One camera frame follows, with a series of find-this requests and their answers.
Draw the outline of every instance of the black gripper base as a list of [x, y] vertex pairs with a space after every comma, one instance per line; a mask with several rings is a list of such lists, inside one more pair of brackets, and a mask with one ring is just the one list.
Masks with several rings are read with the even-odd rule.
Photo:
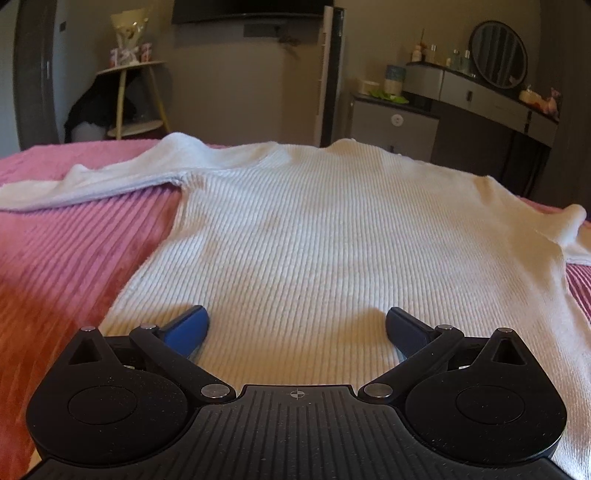
[[172, 447], [139, 463], [83, 468], [45, 460], [27, 480], [567, 480], [542, 459], [507, 468], [464, 465], [424, 447], [389, 406], [349, 387], [248, 386], [203, 407]]

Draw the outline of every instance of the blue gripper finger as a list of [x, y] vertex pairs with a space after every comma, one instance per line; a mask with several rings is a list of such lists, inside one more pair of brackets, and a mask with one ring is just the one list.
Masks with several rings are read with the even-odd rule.
[[202, 345], [208, 328], [207, 310], [202, 306], [194, 306], [162, 327], [158, 337], [179, 355], [188, 358]]

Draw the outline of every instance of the television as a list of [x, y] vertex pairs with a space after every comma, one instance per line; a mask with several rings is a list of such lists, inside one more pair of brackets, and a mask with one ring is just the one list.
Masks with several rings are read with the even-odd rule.
[[173, 24], [250, 17], [318, 17], [334, 0], [175, 0]]

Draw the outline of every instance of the black cloth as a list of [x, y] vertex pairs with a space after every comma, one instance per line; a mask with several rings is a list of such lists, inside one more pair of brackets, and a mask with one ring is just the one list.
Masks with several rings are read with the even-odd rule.
[[[139, 70], [127, 72], [126, 87], [139, 75]], [[72, 130], [84, 122], [109, 128], [115, 123], [117, 115], [117, 95], [119, 92], [119, 72], [98, 75], [90, 88], [74, 104], [64, 124], [65, 143], [72, 142]], [[133, 120], [135, 105], [126, 97], [123, 104], [123, 121]]]

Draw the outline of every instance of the door frame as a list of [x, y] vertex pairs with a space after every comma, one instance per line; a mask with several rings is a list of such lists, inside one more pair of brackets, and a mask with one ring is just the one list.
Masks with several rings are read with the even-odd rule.
[[53, 99], [57, 0], [20, 0], [14, 40], [14, 107], [21, 150], [58, 144]]

